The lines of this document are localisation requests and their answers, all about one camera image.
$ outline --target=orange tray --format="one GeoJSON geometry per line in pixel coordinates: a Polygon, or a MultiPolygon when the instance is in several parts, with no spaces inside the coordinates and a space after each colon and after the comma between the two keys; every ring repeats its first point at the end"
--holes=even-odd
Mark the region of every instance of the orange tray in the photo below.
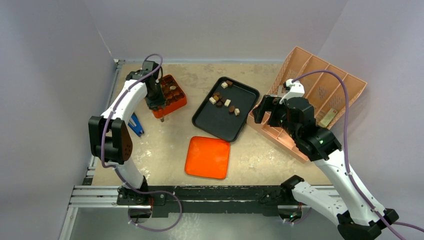
{"type": "Polygon", "coordinates": [[[166,107],[164,109],[159,107],[159,110],[157,111],[152,110],[154,117],[157,119],[160,119],[187,104],[186,94],[172,75],[168,74],[164,76],[163,80],[160,82],[160,87],[162,88],[163,95],[166,98],[166,107]]]}
{"type": "Polygon", "coordinates": [[[230,143],[222,139],[194,136],[188,146],[185,173],[188,175],[225,179],[230,143]]]}

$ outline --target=black base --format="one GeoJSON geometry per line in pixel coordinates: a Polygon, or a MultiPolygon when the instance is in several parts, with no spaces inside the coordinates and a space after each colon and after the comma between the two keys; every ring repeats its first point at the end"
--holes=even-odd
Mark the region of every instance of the black base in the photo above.
{"type": "MultiPolygon", "coordinates": [[[[340,223],[337,226],[338,232],[345,240],[374,240],[380,236],[382,230],[386,228],[386,225],[381,220],[378,220],[377,223],[371,221],[369,222],[369,226],[353,223],[349,211],[337,215],[337,218],[340,223]]],[[[387,208],[384,210],[384,219],[392,225],[399,219],[399,215],[394,209],[387,208]]]]}
{"type": "MultiPolygon", "coordinates": [[[[126,188],[119,188],[118,205],[150,205],[145,195],[126,188]]],[[[280,216],[278,205],[297,205],[288,199],[281,186],[149,186],[149,191],[174,193],[181,201],[184,213],[206,214],[262,214],[280,216]]],[[[151,194],[154,199],[153,218],[166,218],[169,213],[179,213],[180,208],[172,196],[165,193],[151,194]]]]}

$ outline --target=brown cube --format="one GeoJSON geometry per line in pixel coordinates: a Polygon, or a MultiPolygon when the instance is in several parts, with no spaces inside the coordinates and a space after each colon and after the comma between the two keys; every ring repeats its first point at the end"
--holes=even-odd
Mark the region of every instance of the brown cube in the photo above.
{"type": "Polygon", "coordinates": [[[234,113],[234,110],[236,110],[236,107],[230,106],[228,111],[229,111],[230,114],[232,114],[232,113],[234,113]]]}

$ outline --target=white wall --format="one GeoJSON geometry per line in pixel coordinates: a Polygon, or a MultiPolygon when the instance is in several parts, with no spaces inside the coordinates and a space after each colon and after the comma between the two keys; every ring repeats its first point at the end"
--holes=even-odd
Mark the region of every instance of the white wall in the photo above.
{"type": "Polygon", "coordinates": [[[82,0],[0,3],[0,239],[59,237],[114,63],[82,0]]]}
{"type": "MultiPolygon", "coordinates": [[[[349,155],[400,221],[424,227],[424,2],[350,0],[319,56],[368,82],[352,106],[349,155]]],[[[342,139],[343,121],[334,130],[342,139]]],[[[406,239],[417,230],[395,226],[406,239]]],[[[397,239],[385,230],[381,239],[397,239]]]]}
{"type": "Polygon", "coordinates": [[[347,0],[86,0],[112,56],[279,61],[318,53],[347,0]]]}

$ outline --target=black tray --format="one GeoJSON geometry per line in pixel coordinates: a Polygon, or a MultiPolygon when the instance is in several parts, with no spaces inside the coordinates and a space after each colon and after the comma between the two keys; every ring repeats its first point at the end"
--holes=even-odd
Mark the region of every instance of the black tray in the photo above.
{"type": "Polygon", "coordinates": [[[216,81],[210,92],[207,94],[200,107],[194,114],[191,122],[198,128],[215,135],[227,142],[234,142],[246,124],[249,112],[259,98],[258,90],[247,86],[241,82],[223,76],[216,81]],[[222,82],[231,81],[232,87],[223,88],[222,82]],[[225,99],[230,99],[230,106],[240,110],[236,116],[229,113],[229,107],[217,107],[209,101],[215,92],[219,92],[225,99]]]}

